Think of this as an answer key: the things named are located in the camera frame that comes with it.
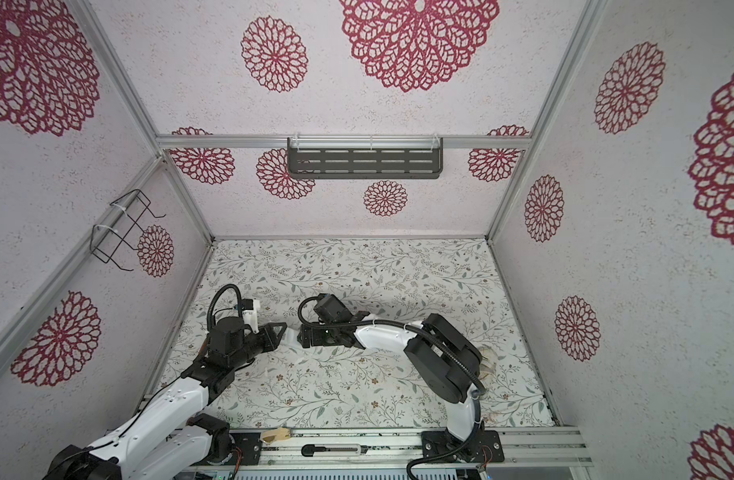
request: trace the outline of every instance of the black mounting plate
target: black mounting plate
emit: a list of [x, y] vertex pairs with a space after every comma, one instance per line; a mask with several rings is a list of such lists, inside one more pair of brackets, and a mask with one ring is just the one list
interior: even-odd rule
[[[420, 434], [420, 439], [421, 448], [423, 449], [423, 458], [435, 456], [439, 453], [449, 452], [451, 450], [447, 445], [449, 438], [450, 434], [445, 430], [422, 432]], [[462, 460], [465, 462], [484, 463], [485, 452], [487, 452], [487, 463], [503, 463], [505, 460], [501, 438], [495, 430], [482, 430], [479, 432], [476, 438], [474, 438], [468, 446], [467, 450], [470, 452], [470, 456], [463, 456]], [[450, 462], [457, 462], [457, 460], [455, 458], [448, 457], [436, 461], [436, 463]]]
[[[260, 451], [263, 450], [263, 442], [260, 440], [260, 432], [258, 433], [233, 433], [229, 434], [234, 443], [231, 448], [239, 447], [242, 450], [242, 461], [239, 465], [258, 465], [260, 461]], [[226, 465], [236, 465], [237, 457], [231, 456]], [[210, 465], [202, 460], [194, 465]]]

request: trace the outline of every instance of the floral tablecloth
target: floral tablecloth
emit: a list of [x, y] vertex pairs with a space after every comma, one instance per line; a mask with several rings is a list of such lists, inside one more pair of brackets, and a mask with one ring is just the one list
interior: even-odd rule
[[[438, 312], [495, 365], [481, 374], [489, 389], [482, 398], [488, 425], [553, 425], [484, 240], [220, 242], [162, 384], [196, 356], [207, 334], [209, 301], [226, 283], [260, 303], [260, 324], [284, 321], [295, 329], [298, 304], [317, 293], [336, 294], [352, 311], [400, 321]], [[235, 303], [226, 292], [216, 310]], [[443, 405], [405, 356], [342, 346], [282, 346], [260, 355], [205, 411], [234, 428], [445, 425]]]

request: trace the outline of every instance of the red floral pattern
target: red floral pattern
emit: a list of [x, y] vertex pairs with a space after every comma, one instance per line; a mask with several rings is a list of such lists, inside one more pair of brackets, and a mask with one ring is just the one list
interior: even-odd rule
[[[524, 137], [530, 132], [517, 125], [503, 125], [491, 130], [487, 135], [508, 135]], [[487, 182], [503, 180], [511, 176], [511, 172], [519, 160], [521, 151], [516, 148], [477, 148], [468, 154], [468, 169], [479, 180]]]
[[734, 427], [703, 430], [690, 446], [690, 480], [734, 480]]
[[711, 219], [713, 236], [734, 245], [734, 73], [711, 97], [711, 112], [694, 141], [698, 158], [688, 172], [698, 190], [693, 205]]
[[[179, 128], [173, 135], [211, 135], [201, 128]], [[227, 148], [174, 148], [170, 156], [184, 174], [203, 184], [221, 184], [233, 175], [233, 156]]]
[[367, 187], [364, 200], [370, 213], [392, 216], [407, 205], [407, 190], [396, 182], [381, 180]]
[[159, 225], [146, 228], [137, 242], [137, 257], [142, 268], [151, 276], [163, 276], [170, 271], [175, 248], [172, 237]]
[[554, 320], [562, 349], [575, 360], [590, 360], [599, 348], [597, 314], [582, 298], [569, 296], [559, 304]]
[[0, 0], [0, 121], [29, 134], [81, 130], [100, 98], [84, 35], [58, 0]]
[[296, 180], [289, 176], [287, 150], [283, 148], [265, 152], [258, 159], [256, 168], [263, 188], [279, 198], [293, 200], [305, 197], [316, 185], [314, 180]]
[[242, 39], [242, 57], [249, 73], [270, 91], [290, 91], [308, 71], [305, 46], [293, 27], [277, 18], [257, 18]]
[[564, 215], [564, 193], [556, 178], [544, 175], [535, 180], [525, 202], [525, 225], [536, 242], [545, 242], [557, 233]]
[[487, 42], [496, 0], [340, 0], [343, 33], [365, 73], [385, 87], [429, 90], [448, 82]]
[[622, 54], [599, 85], [594, 113], [600, 130], [616, 134], [635, 125], [658, 97], [665, 68], [657, 44], [640, 43]]
[[81, 292], [68, 292], [10, 370], [23, 383], [55, 386], [82, 370], [99, 337], [100, 317], [92, 300]]

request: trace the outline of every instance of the black wire rack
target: black wire rack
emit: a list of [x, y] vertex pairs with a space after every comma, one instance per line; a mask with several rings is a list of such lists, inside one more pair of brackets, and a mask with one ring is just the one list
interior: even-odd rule
[[[135, 194], [135, 198], [132, 199], [132, 201], [130, 202], [130, 204], [128, 206], [122, 206], [120, 202], [122, 202], [126, 198], [129, 198], [132, 194]], [[140, 213], [137, 216], [132, 217], [132, 215], [130, 215], [130, 213], [129, 213], [129, 210], [135, 205], [135, 201], [139, 201], [140, 204], [143, 206], [143, 208], [142, 208], [142, 210], [140, 211]], [[90, 253], [93, 254], [95, 256], [95, 258], [97, 258], [98, 260], [100, 260], [104, 264], [107, 264], [109, 262], [112, 262], [114, 265], [116, 265], [117, 267], [119, 267], [121, 270], [124, 270], [126, 272], [132, 272], [132, 271], [134, 271], [134, 269], [132, 269], [132, 268], [124, 268], [122, 265], [118, 264], [113, 259], [113, 255], [116, 254], [116, 252], [119, 250], [119, 247], [121, 247], [122, 244], [129, 246], [132, 250], [135, 250], [135, 251], [138, 251], [139, 250], [138, 248], [130, 245], [130, 243], [127, 242], [126, 238], [127, 238], [127, 236], [130, 234], [130, 232], [135, 227], [137, 227], [140, 230], [141, 233], [145, 231], [140, 226], [140, 224], [138, 223], [138, 220], [140, 220], [140, 218], [146, 212], [148, 212], [149, 214], [151, 214], [151, 216], [153, 216], [154, 218], [162, 218], [162, 217], [166, 216], [166, 214], [164, 214], [164, 215], [156, 215], [156, 214], [154, 214], [153, 211], [151, 211], [151, 208], [150, 208], [150, 206], [151, 206], [151, 200], [149, 200], [149, 198], [139, 188], [136, 188], [135, 190], [131, 190], [131, 191], [125, 193], [121, 197], [119, 197], [119, 198], [115, 199], [113, 202], [111, 202], [110, 205], [111, 206], [118, 207], [120, 210], [122, 210], [122, 212], [124, 213], [124, 215], [119, 216], [111, 225], [93, 225], [92, 226], [92, 232], [90, 233]], [[120, 235], [119, 234], [119, 230], [117, 230], [115, 228], [115, 226], [119, 222], [119, 220], [121, 220], [125, 216], [127, 218], [129, 218], [130, 220], [132, 220], [132, 225], [130, 225], [130, 228], [128, 228], [127, 231], [124, 232], [124, 235]], [[119, 243], [117, 243], [116, 246], [113, 247], [113, 250], [111, 251], [110, 254], [108, 254], [105, 250], [103, 250], [103, 249], [100, 248], [100, 244], [103, 243], [103, 240], [106, 237], [105, 234], [98, 235], [100, 237], [100, 239], [97, 241], [97, 245], [95, 245], [96, 233], [100, 234], [100, 232], [102, 230], [107, 230], [108, 233], [112, 233], [113, 235], [115, 235], [119, 239]]]

